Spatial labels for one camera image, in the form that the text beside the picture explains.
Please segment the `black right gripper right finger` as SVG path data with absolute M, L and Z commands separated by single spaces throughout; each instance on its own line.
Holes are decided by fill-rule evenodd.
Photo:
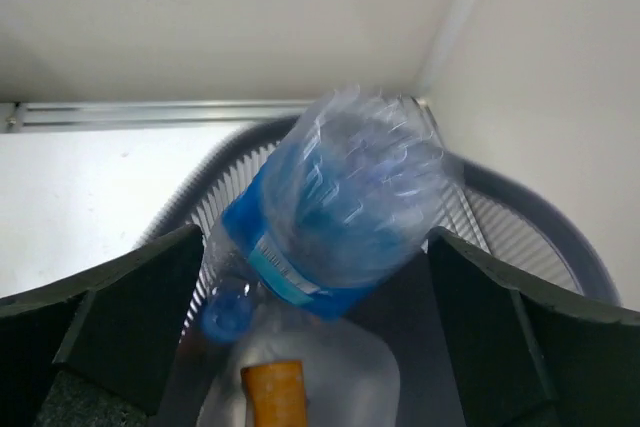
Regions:
M 542 280 L 444 228 L 427 256 L 469 426 L 636 426 L 639 314 Z

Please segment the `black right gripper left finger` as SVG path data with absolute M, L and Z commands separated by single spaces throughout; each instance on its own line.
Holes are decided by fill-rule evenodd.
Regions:
M 188 225 L 1 300 L 4 426 L 145 426 L 159 410 L 199 276 Z

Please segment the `green blue label bottle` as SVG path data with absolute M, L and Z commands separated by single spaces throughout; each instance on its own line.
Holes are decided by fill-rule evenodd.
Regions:
M 263 329 L 234 347 L 201 407 L 200 426 L 393 426 L 394 354 L 346 321 Z

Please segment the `orange juice bottle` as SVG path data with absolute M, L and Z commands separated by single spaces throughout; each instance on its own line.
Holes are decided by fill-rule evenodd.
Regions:
M 275 361 L 240 371 L 248 426 L 307 427 L 307 399 L 300 360 Z

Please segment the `blue label blue cap bottle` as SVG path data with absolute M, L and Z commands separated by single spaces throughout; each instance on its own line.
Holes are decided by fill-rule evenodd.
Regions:
M 272 299 L 339 318 L 414 257 L 463 178 L 434 136 L 417 107 L 357 87 L 307 108 L 208 235 L 205 336 L 239 340 Z

